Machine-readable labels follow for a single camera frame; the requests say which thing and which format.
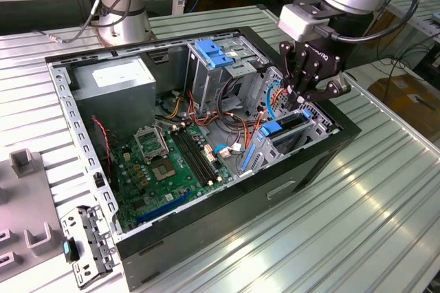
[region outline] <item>cardboard box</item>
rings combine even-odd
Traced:
[[[373,83],[368,91],[383,101],[388,78]],[[440,92],[409,74],[391,78],[386,106],[429,141],[440,139]]]

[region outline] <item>motherboard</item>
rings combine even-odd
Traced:
[[[212,158],[211,146],[195,125],[136,137],[112,149],[118,173],[113,193],[124,232],[232,180],[223,160]],[[146,158],[156,151],[155,157]]]

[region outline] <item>blue pcie slot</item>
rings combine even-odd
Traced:
[[[178,197],[176,200],[173,200],[166,205],[160,206],[159,208],[156,208],[155,210],[152,210],[151,212],[148,212],[147,214],[143,214],[139,217],[136,217],[136,224],[141,224],[144,222],[148,222],[152,219],[155,219],[156,217],[159,217],[160,215],[163,215],[170,210],[181,206],[185,204],[186,198],[189,197],[193,192],[189,191],[185,194],[183,194],[181,197]]]

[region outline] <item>sticker label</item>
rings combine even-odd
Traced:
[[[132,63],[123,66],[97,69],[92,75],[99,88],[102,88],[121,82],[136,80],[142,77],[142,73],[143,72],[139,70],[139,65],[137,63]]]
[[[408,85],[405,83],[405,81],[397,80],[397,81],[393,81],[393,82],[394,82],[394,84],[395,84],[396,86],[398,86],[400,89],[406,89],[406,88],[408,88]]]
[[[421,97],[417,94],[413,94],[413,95],[408,95],[408,97],[413,101],[413,102],[419,102],[419,99],[421,99]]]

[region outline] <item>red cable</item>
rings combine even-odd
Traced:
[[[105,132],[105,128],[102,125],[102,123],[99,122],[96,118],[91,118],[91,119],[101,128],[101,131],[104,134],[105,147],[107,149],[107,163],[109,164],[109,177],[110,177],[110,146],[109,146],[109,139],[107,138],[107,133]]]

